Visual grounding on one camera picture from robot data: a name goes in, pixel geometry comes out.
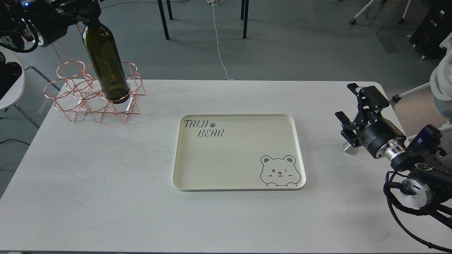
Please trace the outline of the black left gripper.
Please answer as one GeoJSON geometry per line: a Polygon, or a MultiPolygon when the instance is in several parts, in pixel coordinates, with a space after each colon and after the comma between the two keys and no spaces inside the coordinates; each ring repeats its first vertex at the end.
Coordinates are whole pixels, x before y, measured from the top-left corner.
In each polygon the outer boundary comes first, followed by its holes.
{"type": "Polygon", "coordinates": [[[65,36],[71,25],[98,20],[100,3],[100,0],[35,0],[34,27],[40,46],[47,47],[65,36]]]}

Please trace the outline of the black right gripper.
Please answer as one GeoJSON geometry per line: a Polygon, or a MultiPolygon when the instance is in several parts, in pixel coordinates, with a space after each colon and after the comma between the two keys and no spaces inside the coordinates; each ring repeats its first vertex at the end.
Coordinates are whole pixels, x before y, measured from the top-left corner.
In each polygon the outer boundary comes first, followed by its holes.
{"type": "MultiPolygon", "coordinates": [[[[387,98],[375,86],[359,87],[356,83],[351,83],[347,88],[357,97],[358,113],[355,120],[377,120],[382,116],[383,108],[390,105],[387,98]]],[[[337,111],[335,116],[341,122],[343,128],[341,135],[346,141],[352,147],[363,145],[375,159],[381,158],[377,155],[378,151],[389,140],[395,139],[399,144],[405,144],[406,136],[387,119],[380,119],[361,132],[362,126],[350,121],[343,111],[337,111]]]]}

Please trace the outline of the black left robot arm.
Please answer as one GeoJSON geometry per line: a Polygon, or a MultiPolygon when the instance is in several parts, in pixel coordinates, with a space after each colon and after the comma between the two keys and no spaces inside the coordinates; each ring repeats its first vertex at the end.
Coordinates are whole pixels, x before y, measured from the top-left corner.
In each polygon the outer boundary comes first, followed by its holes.
{"type": "Polygon", "coordinates": [[[15,53],[47,47],[71,25],[99,20],[99,0],[2,0],[1,46],[15,53]]]}

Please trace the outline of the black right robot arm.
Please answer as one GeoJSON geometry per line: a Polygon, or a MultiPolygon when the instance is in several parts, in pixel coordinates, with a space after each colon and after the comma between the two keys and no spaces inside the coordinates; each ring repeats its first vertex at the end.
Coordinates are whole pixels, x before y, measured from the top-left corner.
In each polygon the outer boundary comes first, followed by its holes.
{"type": "Polygon", "coordinates": [[[387,158],[392,168],[386,173],[383,193],[392,217],[405,233],[416,241],[443,252],[451,249],[432,244],[407,230],[394,209],[414,216],[431,216],[451,228],[451,208],[444,203],[451,199],[451,167],[442,164],[447,155],[440,146],[442,132],[426,125],[410,142],[381,111],[390,105],[375,86],[347,88],[357,98],[357,115],[350,120],[343,111],[335,116],[341,122],[344,151],[354,155],[363,146],[375,158],[387,158]]]}

